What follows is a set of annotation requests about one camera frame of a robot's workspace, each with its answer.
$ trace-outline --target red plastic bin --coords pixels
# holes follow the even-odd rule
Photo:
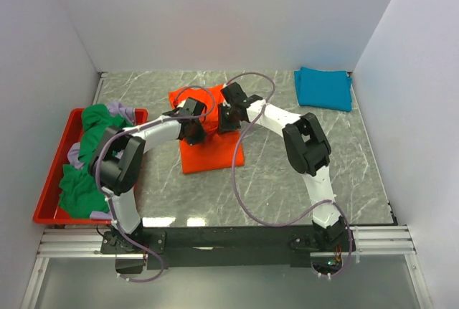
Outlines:
[[[52,162],[49,170],[46,183],[44,184],[42,195],[35,209],[34,222],[39,224],[110,224],[109,220],[94,220],[94,219],[73,219],[67,212],[59,207],[59,195],[61,189],[59,182],[64,176],[62,166],[68,163],[67,153],[72,145],[80,141],[83,135],[83,126],[81,114],[84,108],[74,109],[69,116],[67,125],[65,126],[62,139],[57,148],[55,159]],[[146,123],[148,117],[147,110],[136,110],[137,124]]]

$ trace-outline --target folded towel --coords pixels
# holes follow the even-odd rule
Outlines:
[[[320,71],[302,67],[295,71],[295,89],[301,106],[352,110],[351,81],[346,71]]]
[[[180,141],[181,169],[184,174],[231,167],[232,155],[235,152],[240,134],[239,131],[223,133],[222,135],[217,133],[218,104],[224,101],[223,95],[220,92],[222,88],[223,85],[209,88],[215,99],[215,108],[206,118],[201,119],[202,127],[207,134],[205,141],[193,146],[190,146],[185,141]],[[190,88],[185,90],[177,98],[179,92],[181,92],[181,89],[169,92],[169,102],[173,108],[176,108],[181,101],[187,98],[194,98],[201,101],[207,106],[208,110],[212,107],[212,99],[203,90]],[[237,152],[236,166],[244,166],[242,148],[239,148]]]

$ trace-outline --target clothing pile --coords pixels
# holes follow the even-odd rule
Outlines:
[[[90,106],[82,112],[81,119],[84,133],[81,141],[70,148],[69,164],[63,166],[64,176],[59,183],[62,190],[59,206],[72,218],[90,218],[93,212],[108,212],[105,198],[87,172],[87,165],[108,126],[126,128],[136,124],[134,108],[117,101]]]

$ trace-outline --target cable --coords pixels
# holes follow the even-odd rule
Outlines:
[[[95,230],[96,232],[98,232],[98,234],[103,237],[103,234],[99,231],[99,224],[95,226]]]
[[[126,281],[129,281],[129,282],[150,282],[152,280],[158,279],[162,275],[164,270],[166,269],[166,263],[164,262],[163,258],[159,254],[155,253],[150,248],[145,247],[142,244],[140,244],[140,243],[134,241],[133,239],[131,239],[126,234],[126,232],[123,230],[122,226],[118,223],[118,218],[116,216],[115,207],[113,206],[113,201],[111,199],[111,196],[110,196],[109,193],[107,193],[107,192],[105,192],[103,190],[102,184],[100,183],[100,165],[102,163],[102,160],[105,158],[105,155],[107,155],[107,152],[108,152],[108,149],[110,148],[110,145],[113,143],[113,141],[117,140],[118,138],[126,136],[126,135],[128,135],[128,134],[130,134],[132,132],[140,132],[140,131],[145,130],[147,128],[152,128],[154,126],[157,126],[159,124],[165,123],[167,121],[183,120],[183,119],[184,120],[186,120],[186,119],[200,119],[200,118],[207,117],[208,114],[210,114],[215,108],[214,96],[211,94],[210,91],[208,91],[208,89],[206,89],[206,88],[204,88],[204,87],[202,87],[200,85],[190,85],[188,87],[185,87],[183,89],[183,91],[185,91],[186,89],[189,89],[189,88],[203,89],[205,92],[207,92],[207,94],[209,94],[210,98],[212,99],[212,107],[210,108],[210,110],[208,110],[207,112],[205,112],[204,114],[201,114],[201,115],[192,115],[192,116],[186,116],[186,117],[167,117],[167,118],[164,118],[162,120],[151,121],[150,123],[143,124],[140,127],[139,126],[134,126],[133,128],[129,128],[127,130],[123,130],[120,133],[114,135],[112,138],[110,138],[107,141],[107,143],[103,146],[102,151],[100,152],[99,158],[98,158],[98,160],[96,161],[96,164],[95,164],[95,184],[96,184],[99,192],[102,193],[105,196],[105,200],[108,202],[108,207],[109,207],[110,213],[112,214],[112,217],[113,217],[112,225],[115,226],[115,228],[120,232],[121,236],[126,241],[130,242],[132,245],[136,246],[137,248],[142,249],[144,252],[149,253],[150,255],[153,255],[159,261],[159,263],[161,264],[161,269],[159,270],[159,272],[156,275],[154,275],[153,277],[150,277],[150,278],[146,278],[146,279],[130,279],[129,277],[126,277],[125,275],[120,275],[120,277],[122,277],[123,279],[125,279]]]
[[[177,108],[177,106],[179,105],[179,97],[180,97],[180,95],[182,95],[182,94],[183,94],[184,92],[186,92],[188,89],[191,89],[191,88],[193,88],[193,87],[195,87],[195,86],[183,87],[183,88],[177,93],[177,95],[175,95],[175,98],[174,98],[174,100],[172,101],[172,107],[174,107],[174,109]],[[206,112],[207,112],[207,106],[206,106],[206,105],[204,105],[204,109],[205,109],[204,113],[206,113]],[[206,121],[206,119],[207,119],[207,115],[204,116],[204,119],[203,119],[202,122]]]
[[[227,84],[230,84],[232,81],[236,80],[237,78],[239,77],[242,77],[244,75],[257,75],[257,76],[261,76],[261,77],[264,77],[266,80],[268,80],[271,85],[273,86],[270,94],[268,95],[268,97],[266,98],[265,100],[265,104],[262,106],[262,109],[260,111],[260,113],[249,123],[249,125],[247,125],[247,127],[241,132],[241,136],[239,137],[239,139],[237,140],[237,143],[236,143],[236,147],[235,147],[235,151],[233,153],[233,157],[232,157],[232,162],[231,162],[231,178],[232,178],[232,188],[233,188],[233,191],[235,192],[235,196],[236,196],[236,200],[237,202],[239,203],[239,205],[241,206],[242,210],[246,213],[246,215],[248,215],[248,217],[250,217],[251,219],[253,219],[255,222],[261,224],[261,225],[265,225],[266,227],[286,227],[288,225],[292,225],[296,222],[298,222],[300,219],[302,219],[303,217],[305,217],[307,214],[311,213],[317,206],[320,206],[320,205],[323,205],[323,204],[333,204],[339,211],[339,213],[341,214],[341,216],[343,217],[344,221],[346,222],[346,228],[347,228],[347,231],[348,231],[348,236],[349,236],[349,253],[348,253],[348,259],[346,260],[346,262],[343,264],[343,267],[338,271],[336,272],[335,274],[332,275],[332,277],[335,277],[337,275],[339,275],[343,270],[345,270],[347,267],[348,267],[348,264],[350,263],[351,261],[351,255],[352,255],[352,232],[351,232],[351,227],[349,225],[349,221],[346,217],[346,215],[344,214],[343,210],[341,209],[341,207],[338,206],[338,204],[336,202],[334,202],[333,200],[330,200],[330,199],[325,199],[325,200],[322,200],[322,201],[319,201],[317,203],[315,203],[313,206],[311,206],[309,209],[307,209],[306,211],[304,211],[298,218],[295,218],[295,219],[292,219],[291,221],[289,222],[286,222],[286,223],[270,223],[270,222],[266,222],[266,221],[263,221],[259,218],[257,218],[252,212],[250,212],[250,210],[245,206],[244,202],[242,201],[241,199],[241,194],[239,192],[239,189],[237,188],[237,182],[236,182],[236,158],[237,158],[237,151],[239,150],[240,146],[242,145],[242,140],[244,139],[244,137],[247,135],[247,133],[249,132],[249,130],[251,130],[256,122],[261,118],[261,116],[265,113],[265,110],[266,110],[266,105],[269,103],[271,97],[274,95],[274,92],[275,92],[275,83],[274,83],[274,80],[267,76],[267,75],[264,75],[264,74],[261,74],[259,72],[244,72],[242,74],[239,74],[237,76],[234,76],[233,78],[231,78],[230,80],[227,81]]]

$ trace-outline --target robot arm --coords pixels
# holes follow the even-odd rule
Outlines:
[[[186,99],[177,109],[164,113],[153,122],[136,126],[133,131],[137,132],[122,136],[110,145],[100,165],[100,181],[104,191],[111,198],[118,224],[127,234],[134,233],[138,227],[141,228],[141,217],[136,209],[133,187],[141,170],[144,153],[167,141],[183,139],[188,144],[204,141],[205,132],[199,120],[185,118],[201,115],[204,108],[203,103],[192,98]],[[167,120],[172,116],[176,120]],[[89,163],[90,174],[95,175],[95,165],[105,144],[121,131],[123,129],[113,126],[105,130]],[[121,151],[123,154],[120,158],[114,156],[114,153]]]
[[[283,137],[291,166],[301,174],[311,203],[324,199],[334,201],[329,175],[330,144],[317,120],[308,113],[299,115],[267,104],[257,95],[247,97],[237,83],[222,90],[226,103],[219,105],[221,131],[240,128],[240,121],[253,121],[265,106],[256,124]],[[344,231],[341,215],[334,205],[321,205],[313,211],[313,223],[325,229],[327,240],[335,239]]]

